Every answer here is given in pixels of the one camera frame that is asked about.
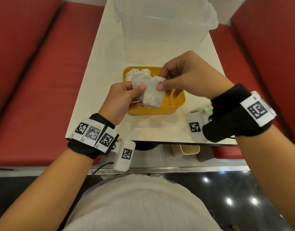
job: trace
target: yellow plastic tray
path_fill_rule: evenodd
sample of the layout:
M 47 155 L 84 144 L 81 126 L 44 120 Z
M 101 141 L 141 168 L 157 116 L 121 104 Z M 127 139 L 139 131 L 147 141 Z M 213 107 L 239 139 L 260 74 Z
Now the yellow plastic tray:
M 159 75 L 161 67 L 152 67 L 152 66 L 130 66 L 124 69 L 123 71 L 123 82 L 125 82 L 125 77 L 128 71 L 131 69 L 149 69 L 151 71 L 151 76 Z M 164 99 L 159 108 L 150 108 L 150 107 L 139 107 L 137 109 L 130 110 L 128 113 L 130 115 L 169 115 L 175 113 L 176 110 L 181 107 L 185 101 L 184 91 L 179 94 L 178 97 L 173 98 L 173 92 L 169 97 L 164 96 Z

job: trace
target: white table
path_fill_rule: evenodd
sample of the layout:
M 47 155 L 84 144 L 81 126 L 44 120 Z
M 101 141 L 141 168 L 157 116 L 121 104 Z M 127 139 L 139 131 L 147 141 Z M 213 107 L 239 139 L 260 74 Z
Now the white table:
M 122 72 L 128 66 L 123 54 L 123 34 L 121 24 L 114 20 L 112 0 L 107 0 L 103 17 L 92 48 L 86 72 L 80 87 L 73 114 L 66 132 L 68 138 L 83 117 L 99 111 L 110 86 L 122 82 Z M 211 36 L 208 34 L 200 48 L 194 51 L 224 74 Z M 154 65 L 163 66 L 166 61 L 159 60 Z M 172 115 L 131 116 L 116 127 L 122 138 L 137 141 L 167 143 L 194 143 L 191 139 L 184 113 L 203 105 L 209 100 L 185 92 L 186 102 Z M 218 144 L 236 145 L 234 139 L 225 139 Z

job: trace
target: black wrist strap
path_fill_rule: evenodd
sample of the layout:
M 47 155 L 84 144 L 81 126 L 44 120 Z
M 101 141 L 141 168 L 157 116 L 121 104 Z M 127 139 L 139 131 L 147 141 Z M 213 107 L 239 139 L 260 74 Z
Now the black wrist strap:
M 115 125 L 112 124 L 110 121 L 108 121 L 106 118 L 101 116 L 98 113 L 93 114 L 89 119 L 100 122 L 112 129 L 115 128 Z M 97 156 L 101 155 L 102 152 L 95 147 L 91 147 L 89 145 L 86 145 L 78 140 L 71 139 L 67 146 L 72 149 L 74 152 L 77 152 L 79 154 L 86 155 L 87 157 L 91 159 L 96 159 Z
M 202 128 L 204 136 L 218 142 L 230 136 L 257 136 L 270 128 L 271 122 L 262 127 L 240 105 L 251 96 L 242 85 L 237 84 L 230 90 L 211 100 L 213 120 Z

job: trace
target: black wristband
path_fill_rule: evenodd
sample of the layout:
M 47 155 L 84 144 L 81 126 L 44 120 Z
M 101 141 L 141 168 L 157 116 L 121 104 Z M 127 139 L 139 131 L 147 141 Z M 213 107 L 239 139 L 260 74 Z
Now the black wristband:
M 220 134 L 218 139 L 224 139 L 224 136 L 229 137 L 231 135 L 257 136 L 268 130 L 271 127 L 272 122 L 259 127 L 259 125 L 252 118 L 250 118 L 249 120 L 247 119 L 247 117 L 250 116 L 240 105 L 240 103 L 250 96 L 251 93 L 241 83 L 239 83 L 225 93 L 221 94 L 220 96 L 212 99 L 212 118 L 213 120 L 217 120 L 217 122 L 214 121 L 214 123 L 212 123 L 212 121 L 211 123 L 206 124 L 204 128 L 206 135 L 213 136 L 214 134 L 212 132 L 217 131 L 216 127 L 220 127 L 220 125 L 222 125 L 220 124 L 220 122 L 223 123 L 223 135 L 221 137 Z
M 89 119 L 100 122 L 106 126 L 109 126 L 112 129 L 115 128 L 114 124 L 112 124 L 110 121 L 108 121 L 106 118 L 104 118 L 98 113 L 93 114 Z M 101 154 L 101 151 L 96 149 L 95 147 L 91 147 L 75 139 L 71 139 L 67 146 L 74 152 L 86 155 L 91 159 L 96 159 L 96 157 Z

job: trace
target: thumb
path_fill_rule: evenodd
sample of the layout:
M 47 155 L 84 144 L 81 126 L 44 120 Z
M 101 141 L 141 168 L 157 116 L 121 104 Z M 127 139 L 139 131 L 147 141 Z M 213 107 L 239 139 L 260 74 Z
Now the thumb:
M 142 93 L 144 93 L 146 88 L 147 88 L 146 85 L 140 85 L 139 87 L 135 89 L 128 90 L 128 94 L 130 95 L 130 98 L 133 99 L 137 96 L 142 95 Z
M 167 79 L 160 84 L 157 85 L 157 90 L 158 91 L 167 91 L 167 90 L 172 90 L 172 89 L 179 89 L 180 87 L 180 77 L 172 78 L 172 79 Z

